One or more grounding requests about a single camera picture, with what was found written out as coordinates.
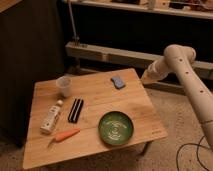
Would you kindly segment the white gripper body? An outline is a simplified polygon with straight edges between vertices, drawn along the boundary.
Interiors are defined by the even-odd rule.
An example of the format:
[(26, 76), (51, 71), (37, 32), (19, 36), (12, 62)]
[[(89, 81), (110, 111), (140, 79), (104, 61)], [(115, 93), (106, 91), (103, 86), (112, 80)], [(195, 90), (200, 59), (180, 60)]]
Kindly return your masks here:
[(141, 82), (143, 84), (152, 84), (158, 82), (166, 77), (166, 70), (163, 64), (159, 62), (153, 62), (144, 71)]

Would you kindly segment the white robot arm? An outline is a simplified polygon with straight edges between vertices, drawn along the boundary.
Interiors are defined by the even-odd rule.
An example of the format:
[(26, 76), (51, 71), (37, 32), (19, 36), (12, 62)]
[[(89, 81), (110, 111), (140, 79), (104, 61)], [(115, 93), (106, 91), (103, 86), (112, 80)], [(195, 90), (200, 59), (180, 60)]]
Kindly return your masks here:
[(213, 94), (192, 69), (195, 57), (196, 51), (192, 47), (169, 45), (164, 50), (164, 56), (151, 63), (144, 71), (141, 81), (143, 84), (152, 84), (163, 80), (169, 73), (174, 73), (183, 86), (213, 151)]

